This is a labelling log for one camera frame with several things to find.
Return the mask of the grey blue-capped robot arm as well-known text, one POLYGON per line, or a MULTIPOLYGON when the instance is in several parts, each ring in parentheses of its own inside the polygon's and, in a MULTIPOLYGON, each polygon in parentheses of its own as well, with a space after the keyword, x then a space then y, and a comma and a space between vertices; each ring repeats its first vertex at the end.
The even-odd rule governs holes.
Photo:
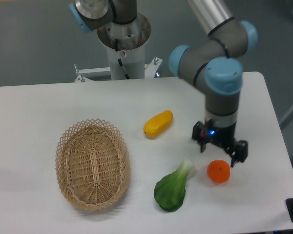
MULTIPOLYGON (((208 35, 200 48, 176 47, 168 60, 170 71, 205 95, 205 120, 194 125, 192 139, 204 151, 208 143, 222 148, 231 165, 244 162, 248 143, 234 137, 243 68, 238 58, 258 41, 256 28, 237 21, 222 0, 188 2, 208 35)), ((144 53, 134 55, 149 40, 149 21, 137 12, 134 0, 74 0, 69 9, 85 32, 97 31, 112 53, 113 80, 145 77, 144 53)))

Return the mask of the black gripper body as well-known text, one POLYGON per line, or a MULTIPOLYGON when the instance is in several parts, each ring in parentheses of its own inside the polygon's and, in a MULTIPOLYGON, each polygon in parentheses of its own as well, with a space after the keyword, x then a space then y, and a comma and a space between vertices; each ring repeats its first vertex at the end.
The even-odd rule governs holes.
POLYGON ((226 116, 205 111, 204 127, 210 143, 223 149, 231 147, 235 142, 236 122, 237 111, 226 116))

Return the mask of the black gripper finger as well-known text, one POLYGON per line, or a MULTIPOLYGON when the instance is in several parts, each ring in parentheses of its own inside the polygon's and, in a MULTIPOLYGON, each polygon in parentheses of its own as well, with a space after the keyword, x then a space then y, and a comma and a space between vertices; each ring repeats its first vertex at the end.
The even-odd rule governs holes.
POLYGON ((245 140, 233 140, 233 143, 225 147, 225 152, 231 157, 230 167, 236 163, 243 163, 248 157, 248 142, 245 140))
POLYGON ((203 153, 206 149, 206 145, 210 143, 210 137, 208 135, 205 125, 198 121, 192 129, 192 140, 196 141, 200 145, 200 152, 203 153))

